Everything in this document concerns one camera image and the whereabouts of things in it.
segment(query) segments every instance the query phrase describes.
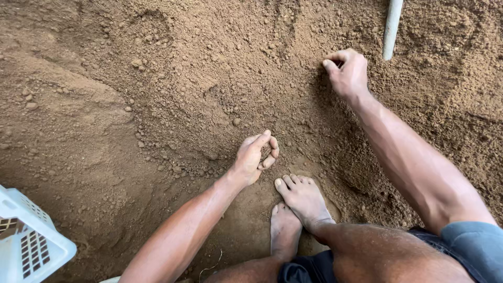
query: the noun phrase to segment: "forearm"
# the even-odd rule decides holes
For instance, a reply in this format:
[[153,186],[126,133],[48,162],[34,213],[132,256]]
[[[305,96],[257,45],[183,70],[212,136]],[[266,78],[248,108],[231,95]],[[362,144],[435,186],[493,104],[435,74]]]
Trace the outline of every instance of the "forearm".
[[227,172],[168,218],[140,249],[121,282],[174,282],[244,184]]
[[348,102],[384,172],[432,232],[454,221],[495,224],[463,174],[370,92]]

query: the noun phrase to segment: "dirt pile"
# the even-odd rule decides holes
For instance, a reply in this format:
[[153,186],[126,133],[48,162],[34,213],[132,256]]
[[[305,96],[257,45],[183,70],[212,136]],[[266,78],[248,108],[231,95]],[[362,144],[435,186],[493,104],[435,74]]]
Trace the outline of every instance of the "dirt pile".
[[[244,191],[182,276],[268,254],[272,180],[316,177],[335,217],[420,224],[330,90],[352,47],[369,88],[453,161],[503,224],[501,1],[409,1],[381,59],[387,2],[0,3],[0,184],[77,242],[49,281],[119,275],[173,211],[268,128],[280,159]],[[316,246],[305,236],[300,251]]]

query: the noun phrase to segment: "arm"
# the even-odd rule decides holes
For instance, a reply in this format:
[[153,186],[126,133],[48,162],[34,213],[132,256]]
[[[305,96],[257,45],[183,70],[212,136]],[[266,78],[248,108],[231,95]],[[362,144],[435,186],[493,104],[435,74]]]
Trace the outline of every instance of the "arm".
[[[339,68],[335,62],[343,62]],[[433,233],[456,221],[497,225],[475,188],[367,88],[367,60],[352,49],[323,61],[333,89],[358,116],[386,176]]]
[[[273,150],[260,163],[262,146],[267,143]],[[278,142],[269,130],[247,138],[231,169],[157,229],[126,268],[120,283],[174,282],[189,266],[237,194],[255,183],[262,170],[269,168],[278,154]]]

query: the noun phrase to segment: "white pipe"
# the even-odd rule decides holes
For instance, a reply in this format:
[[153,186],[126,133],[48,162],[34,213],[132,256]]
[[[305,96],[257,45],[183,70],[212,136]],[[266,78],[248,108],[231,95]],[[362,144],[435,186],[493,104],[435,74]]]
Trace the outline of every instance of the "white pipe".
[[403,0],[390,0],[388,8],[388,19],[386,20],[386,29],[384,30],[384,46],[382,48],[382,57],[384,60],[390,60],[393,56],[395,47],[396,31],[400,21]]

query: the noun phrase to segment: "dark shorts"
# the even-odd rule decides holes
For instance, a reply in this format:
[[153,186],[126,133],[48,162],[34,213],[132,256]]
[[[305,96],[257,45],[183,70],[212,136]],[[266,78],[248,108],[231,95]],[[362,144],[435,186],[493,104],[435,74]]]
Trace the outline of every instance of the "dark shorts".
[[[456,259],[477,283],[487,283],[481,272],[470,261],[453,249],[437,235],[420,227],[408,231],[438,251]],[[332,251],[324,251],[314,256],[298,256],[283,264],[278,274],[279,283],[336,283],[332,269]]]

